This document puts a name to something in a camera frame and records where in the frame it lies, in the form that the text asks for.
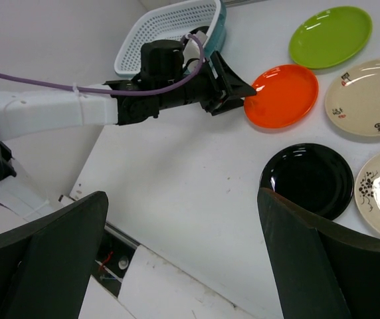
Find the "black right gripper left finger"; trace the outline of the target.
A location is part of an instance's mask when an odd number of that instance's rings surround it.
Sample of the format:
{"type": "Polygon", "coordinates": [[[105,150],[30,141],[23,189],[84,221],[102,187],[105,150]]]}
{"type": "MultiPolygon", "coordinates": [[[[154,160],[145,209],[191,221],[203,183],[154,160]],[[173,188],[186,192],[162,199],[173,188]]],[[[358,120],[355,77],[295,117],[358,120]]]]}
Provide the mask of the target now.
{"type": "Polygon", "coordinates": [[[107,212],[96,191],[1,233],[0,318],[77,318],[107,212]]]}

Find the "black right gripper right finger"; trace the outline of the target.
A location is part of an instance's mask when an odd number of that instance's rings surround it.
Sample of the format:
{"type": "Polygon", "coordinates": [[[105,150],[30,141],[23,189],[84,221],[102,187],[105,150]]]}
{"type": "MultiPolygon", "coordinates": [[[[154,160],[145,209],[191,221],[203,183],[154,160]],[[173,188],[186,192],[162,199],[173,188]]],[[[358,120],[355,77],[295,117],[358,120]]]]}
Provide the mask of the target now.
{"type": "Polygon", "coordinates": [[[257,205],[285,318],[380,318],[380,239],[267,188],[257,205]]]}

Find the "orange plate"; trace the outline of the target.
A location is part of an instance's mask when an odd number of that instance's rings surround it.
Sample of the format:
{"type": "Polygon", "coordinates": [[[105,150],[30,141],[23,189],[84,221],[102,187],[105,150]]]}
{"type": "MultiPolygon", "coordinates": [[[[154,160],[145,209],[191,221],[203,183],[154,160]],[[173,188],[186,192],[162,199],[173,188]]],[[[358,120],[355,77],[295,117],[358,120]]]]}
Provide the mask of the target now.
{"type": "Polygon", "coordinates": [[[244,101],[248,120],[261,128],[285,128],[300,121],[316,104],[319,83],[316,75],[297,64],[267,70],[252,84],[256,95],[244,101]]]}

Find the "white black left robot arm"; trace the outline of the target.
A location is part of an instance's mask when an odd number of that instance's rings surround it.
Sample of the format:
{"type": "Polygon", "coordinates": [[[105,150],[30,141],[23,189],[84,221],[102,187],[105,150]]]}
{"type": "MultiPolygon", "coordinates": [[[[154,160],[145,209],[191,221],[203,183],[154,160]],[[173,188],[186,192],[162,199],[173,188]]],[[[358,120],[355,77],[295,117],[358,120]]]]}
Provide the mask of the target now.
{"type": "Polygon", "coordinates": [[[216,116],[256,94],[220,53],[185,58],[192,44],[201,44],[192,34],[144,44],[140,71],[129,80],[91,87],[33,80],[34,91],[0,92],[0,205],[28,222],[60,209],[14,160],[8,140],[69,127],[138,124],[195,103],[216,116]]]}

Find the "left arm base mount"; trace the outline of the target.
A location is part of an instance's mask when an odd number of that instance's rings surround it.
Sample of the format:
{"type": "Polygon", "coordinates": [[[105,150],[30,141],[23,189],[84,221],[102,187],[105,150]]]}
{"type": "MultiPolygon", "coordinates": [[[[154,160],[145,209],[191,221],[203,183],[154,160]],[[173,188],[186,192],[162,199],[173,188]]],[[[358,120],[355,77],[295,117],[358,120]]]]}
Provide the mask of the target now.
{"type": "Polygon", "coordinates": [[[62,256],[58,279],[69,291],[81,292],[93,278],[118,297],[139,243],[106,221],[108,198],[103,192],[66,208],[70,213],[59,237],[62,256]]]}

